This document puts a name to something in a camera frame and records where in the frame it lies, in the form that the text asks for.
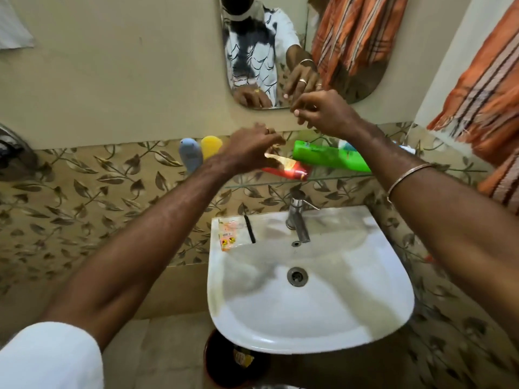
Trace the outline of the rounded wall mirror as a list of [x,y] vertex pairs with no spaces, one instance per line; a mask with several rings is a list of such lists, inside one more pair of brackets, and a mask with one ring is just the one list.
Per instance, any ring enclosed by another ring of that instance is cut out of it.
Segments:
[[379,85],[408,0],[219,0],[231,96],[255,110],[288,108],[334,89],[348,103]]

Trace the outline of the person's right hand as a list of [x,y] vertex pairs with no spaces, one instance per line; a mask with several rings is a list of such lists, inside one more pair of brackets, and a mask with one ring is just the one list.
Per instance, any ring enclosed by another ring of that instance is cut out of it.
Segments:
[[369,123],[362,119],[335,90],[327,91],[325,105],[327,106],[327,129],[319,130],[325,135],[352,142],[360,131],[369,126]]

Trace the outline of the orange striped towel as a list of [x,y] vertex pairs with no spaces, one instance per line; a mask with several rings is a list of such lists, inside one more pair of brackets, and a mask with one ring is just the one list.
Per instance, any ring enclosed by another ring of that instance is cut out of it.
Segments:
[[507,8],[427,126],[494,167],[478,190],[519,216],[519,0]]

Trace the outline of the person's right forearm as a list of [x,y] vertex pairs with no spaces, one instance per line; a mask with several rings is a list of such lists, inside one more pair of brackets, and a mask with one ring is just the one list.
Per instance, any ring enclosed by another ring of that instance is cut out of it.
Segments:
[[[350,143],[387,191],[426,163],[370,123]],[[519,218],[432,167],[400,182],[391,201],[453,282],[519,341]]]

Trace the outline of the person's left hand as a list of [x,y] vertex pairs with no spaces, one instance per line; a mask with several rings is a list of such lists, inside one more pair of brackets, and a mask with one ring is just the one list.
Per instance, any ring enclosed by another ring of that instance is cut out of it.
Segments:
[[274,159],[253,157],[253,135],[253,126],[241,128],[231,134],[227,143],[220,149],[218,156],[229,176],[277,167],[278,163]]

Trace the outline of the green plastic bottle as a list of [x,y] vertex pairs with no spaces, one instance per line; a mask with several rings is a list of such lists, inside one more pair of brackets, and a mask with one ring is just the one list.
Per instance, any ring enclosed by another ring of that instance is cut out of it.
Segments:
[[293,159],[308,165],[323,166],[332,169],[347,169],[356,172],[371,173],[371,169],[359,152],[318,146],[313,143],[296,140],[292,151]]

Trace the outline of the glass wall shelf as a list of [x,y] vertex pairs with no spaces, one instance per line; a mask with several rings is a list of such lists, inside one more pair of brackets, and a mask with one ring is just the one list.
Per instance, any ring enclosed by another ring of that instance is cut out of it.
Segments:
[[260,187],[266,185],[283,185],[303,182],[327,182],[335,179],[352,179],[371,177],[370,173],[356,172],[346,169],[332,169],[313,167],[310,175],[304,179],[289,179],[279,175],[257,170],[255,172],[238,175],[224,185],[224,189],[239,189],[246,187]]

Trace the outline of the chrome basin tap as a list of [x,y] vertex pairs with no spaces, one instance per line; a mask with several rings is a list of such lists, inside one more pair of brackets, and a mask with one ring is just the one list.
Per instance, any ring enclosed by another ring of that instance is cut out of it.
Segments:
[[289,214],[285,224],[288,229],[296,231],[298,241],[301,244],[308,243],[310,242],[310,237],[302,216],[304,208],[306,206],[315,210],[320,210],[320,208],[309,203],[304,191],[298,188],[290,189],[290,199]]

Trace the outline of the metal basin drain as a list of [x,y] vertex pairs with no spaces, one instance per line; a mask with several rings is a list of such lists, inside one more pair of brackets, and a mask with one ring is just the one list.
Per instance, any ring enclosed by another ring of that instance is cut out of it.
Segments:
[[287,272],[287,280],[294,287],[304,287],[308,282],[308,273],[303,268],[293,267]]

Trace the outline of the red toothpaste tube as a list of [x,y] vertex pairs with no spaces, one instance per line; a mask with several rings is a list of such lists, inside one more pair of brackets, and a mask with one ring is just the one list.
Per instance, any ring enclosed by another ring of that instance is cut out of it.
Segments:
[[301,163],[294,159],[265,153],[265,157],[276,160],[277,167],[263,168],[262,171],[289,180],[306,181],[312,173],[312,166]]

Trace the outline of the white hanging cloth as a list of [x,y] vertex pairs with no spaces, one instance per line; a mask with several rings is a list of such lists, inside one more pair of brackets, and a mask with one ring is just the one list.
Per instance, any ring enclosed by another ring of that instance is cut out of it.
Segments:
[[33,48],[34,38],[9,0],[0,0],[0,51]]

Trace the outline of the dark red bucket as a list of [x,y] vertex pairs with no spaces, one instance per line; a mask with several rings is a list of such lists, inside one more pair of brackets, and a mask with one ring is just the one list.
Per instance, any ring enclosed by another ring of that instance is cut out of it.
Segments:
[[219,389],[245,389],[262,379],[271,366],[271,355],[238,346],[217,329],[204,346],[204,370]]

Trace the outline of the orange sachet packet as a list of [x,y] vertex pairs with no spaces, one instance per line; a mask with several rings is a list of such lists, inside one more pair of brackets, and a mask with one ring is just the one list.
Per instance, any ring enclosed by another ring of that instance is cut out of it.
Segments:
[[218,239],[221,251],[227,252],[237,247],[237,235],[240,223],[237,220],[218,220]]

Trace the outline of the white shirt sleeve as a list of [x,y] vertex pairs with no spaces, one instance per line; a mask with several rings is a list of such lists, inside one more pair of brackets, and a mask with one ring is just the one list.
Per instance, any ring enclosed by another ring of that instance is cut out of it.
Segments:
[[0,389],[104,389],[100,347],[66,323],[30,325],[0,349]]

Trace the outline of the gold bangle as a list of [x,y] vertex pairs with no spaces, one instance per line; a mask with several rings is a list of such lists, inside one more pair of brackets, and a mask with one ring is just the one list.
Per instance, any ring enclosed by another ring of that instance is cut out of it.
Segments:
[[387,191],[387,196],[386,196],[387,202],[392,204],[391,195],[392,195],[394,189],[396,188],[396,186],[400,182],[404,181],[407,177],[411,176],[415,172],[418,172],[419,170],[427,169],[427,168],[431,168],[431,167],[435,168],[435,165],[432,164],[432,163],[424,163],[424,164],[421,164],[421,165],[418,165],[416,167],[411,168],[410,170],[406,171],[404,174],[399,176],[399,178],[390,186],[390,188]]

